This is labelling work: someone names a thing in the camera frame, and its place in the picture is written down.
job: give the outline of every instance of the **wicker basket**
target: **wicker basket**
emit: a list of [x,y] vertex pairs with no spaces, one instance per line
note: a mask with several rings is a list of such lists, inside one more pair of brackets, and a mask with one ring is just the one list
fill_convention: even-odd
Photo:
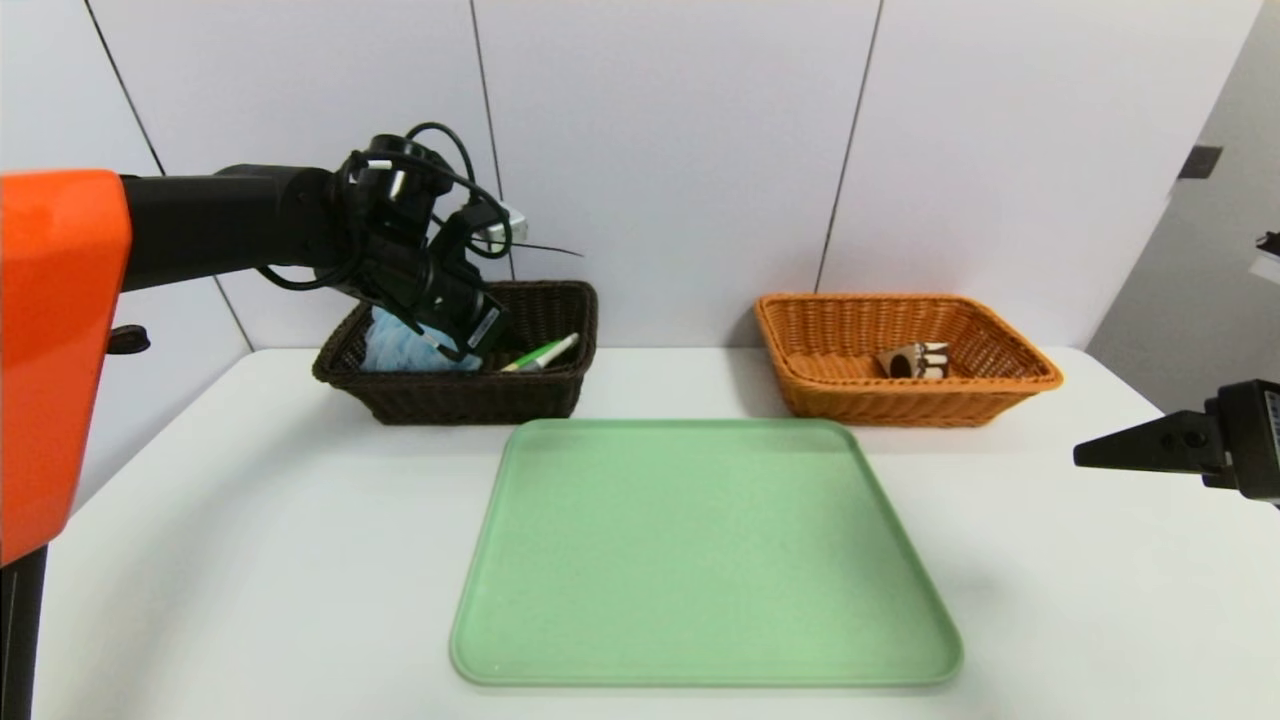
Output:
[[[951,295],[769,295],[755,304],[782,397],[852,425],[973,427],[1062,384],[991,309]],[[946,379],[890,379],[876,355],[951,343]]]
[[[369,305],[356,307],[320,350],[316,379],[360,398],[388,425],[520,424],[568,418],[595,356],[596,297],[584,282],[493,283],[489,292],[511,313],[511,324],[479,373],[366,373]],[[579,343],[539,373],[497,369],[570,333]]]

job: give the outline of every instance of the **white wall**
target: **white wall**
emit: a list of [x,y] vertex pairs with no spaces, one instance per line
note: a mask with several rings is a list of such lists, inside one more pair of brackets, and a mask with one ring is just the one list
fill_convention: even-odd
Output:
[[887,0],[820,290],[950,291],[1083,347],[1260,0]]
[[[0,0],[0,169],[156,174],[83,3]],[[102,366],[77,507],[248,350],[211,279],[123,295],[125,323],[152,346]]]
[[[886,0],[844,165],[873,0],[95,8],[170,172],[332,168],[454,124],[531,240],[588,254],[515,269],[593,282],[604,345],[751,341],[754,297],[818,283],[840,188],[822,290],[961,292],[1082,346],[1260,1]],[[319,345],[351,306],[225,281],[260,347]]]
[[[376,133],[439,120],[462,136],[480,184],[497,191],[467,0],[93,0],[93,8],[169,174],[237,163],[333,169]],[[431,146],[461,170],[447,140]],[[511,277],[507,260],[481,270]],[[319,347],[355,306],[332,290],[276,288],[252,270],[221,282],[256,348]]]
[[600,343],[759,342],[814,287],[877,0],[476,0],[520,278],[588,278]]
[[1280,380],[1280,287],[1249,273],[1280,231],[1280,1],[1268,0],[1201,135],[1225,147],[1183,181],[1089,352],[1171,411],[1234,382]]

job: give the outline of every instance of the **orange wicker basket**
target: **orange wicker basket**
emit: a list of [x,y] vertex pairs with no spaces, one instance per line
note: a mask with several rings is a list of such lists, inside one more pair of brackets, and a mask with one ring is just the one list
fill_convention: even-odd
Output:
[[[792,413],[851,425],[974,427],[1062,384],[989,307],[954,295],[768,295],[755,304]],[[945,379],[890,379],[877,354],[951,343]]]

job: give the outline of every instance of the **dark brown wicker basket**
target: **dark brown wicker basket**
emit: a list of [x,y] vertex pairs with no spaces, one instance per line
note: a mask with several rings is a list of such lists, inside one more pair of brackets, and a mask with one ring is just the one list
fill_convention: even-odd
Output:
[[[503,282],[489,292],[511,324],[479,373],[366,373],[369,305],[356,307],[329,337],[312,366],[316,379],[360,398],[388,425],[509,425],[568,418],[595,356],[595,288],[584,282]],[[539,373],[497,369],[570,333],[579,343]]]

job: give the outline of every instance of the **white label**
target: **white label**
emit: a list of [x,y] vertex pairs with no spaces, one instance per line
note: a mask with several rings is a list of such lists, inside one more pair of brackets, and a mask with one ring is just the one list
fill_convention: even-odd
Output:
[[1267,391],[1266,396],[1271,415],[1271,439],[1276,443],[1276,464],[1280,465],[1280,395]]
[[484,336],[489,333],[489,328],[492,328],[495,322],[498,322],[498,309],[490,307],[489,313],[485,314],[484,320],[480,320],[480,324],[476,327],[476,332],[471,333],[471,338],[467,340],[467,345],[471,347],[480,345],[480,341],[484,340]]

